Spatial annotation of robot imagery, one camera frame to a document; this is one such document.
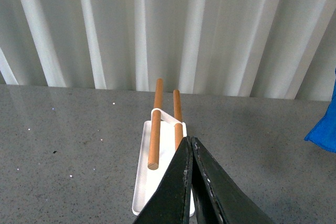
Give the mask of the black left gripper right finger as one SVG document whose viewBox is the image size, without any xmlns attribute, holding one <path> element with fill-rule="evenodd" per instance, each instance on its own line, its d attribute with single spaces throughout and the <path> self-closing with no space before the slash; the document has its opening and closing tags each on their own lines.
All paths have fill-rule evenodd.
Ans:
<svg viewBox="0 0 336 224">
<path fill-rule="evenodd" d="M 198 138 L 191 138 L 191 146 L 192 191 L 198 223 L 273 223 Z"/>
</svg>

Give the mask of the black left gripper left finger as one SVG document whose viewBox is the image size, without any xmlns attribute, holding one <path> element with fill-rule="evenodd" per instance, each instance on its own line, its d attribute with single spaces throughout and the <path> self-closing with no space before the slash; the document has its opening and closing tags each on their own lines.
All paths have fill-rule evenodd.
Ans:
<svg viewBox="0 0 336 224">
<path fill-rule="evenodd" d="M 158 188 L 134 223 L 189 223 L 193 151 L 191 139 L 184 137 Z"/>
</svg>

